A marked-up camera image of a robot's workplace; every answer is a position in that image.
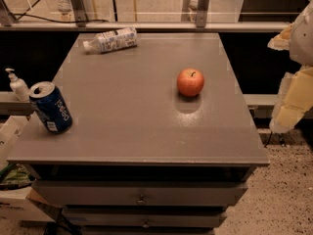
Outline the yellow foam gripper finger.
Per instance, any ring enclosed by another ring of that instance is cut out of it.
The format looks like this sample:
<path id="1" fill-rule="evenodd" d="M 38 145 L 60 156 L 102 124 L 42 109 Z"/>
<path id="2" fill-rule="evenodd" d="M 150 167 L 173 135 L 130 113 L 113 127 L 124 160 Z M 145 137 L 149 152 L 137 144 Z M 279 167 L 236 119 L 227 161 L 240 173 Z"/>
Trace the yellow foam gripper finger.
<path id="1" fill-rule="evenodd" d="M 277 51 L 290 49 L 292 23 L 289 24 L 284 30 L 282 30 L 275 37 L 271 38 L 267 44 L 267 47 Z"/>
<path id="2" fill-rule="evenodd" d="M 312 107 L 313 67 L 302 66 L 296 73 L 286 72 L 272 112 L 271 131 L 280 134 L 289 132 Z"/>

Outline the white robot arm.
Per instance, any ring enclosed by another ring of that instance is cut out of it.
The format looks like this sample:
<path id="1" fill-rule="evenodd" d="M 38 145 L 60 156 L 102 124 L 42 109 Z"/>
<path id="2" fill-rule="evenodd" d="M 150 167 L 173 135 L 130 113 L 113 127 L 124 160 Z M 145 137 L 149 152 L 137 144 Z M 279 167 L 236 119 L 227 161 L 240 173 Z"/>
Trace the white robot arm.
<path id="1" fill-rule="evenodd" d="M 268 42 L 268 47 L 288 50 L 290 58 L 301 64 L 299 71 L 286 72 L 282 78 L 271 115 L 271 131 L 282 134 L 294 129 L 313 107 L 313 1 Z"/>

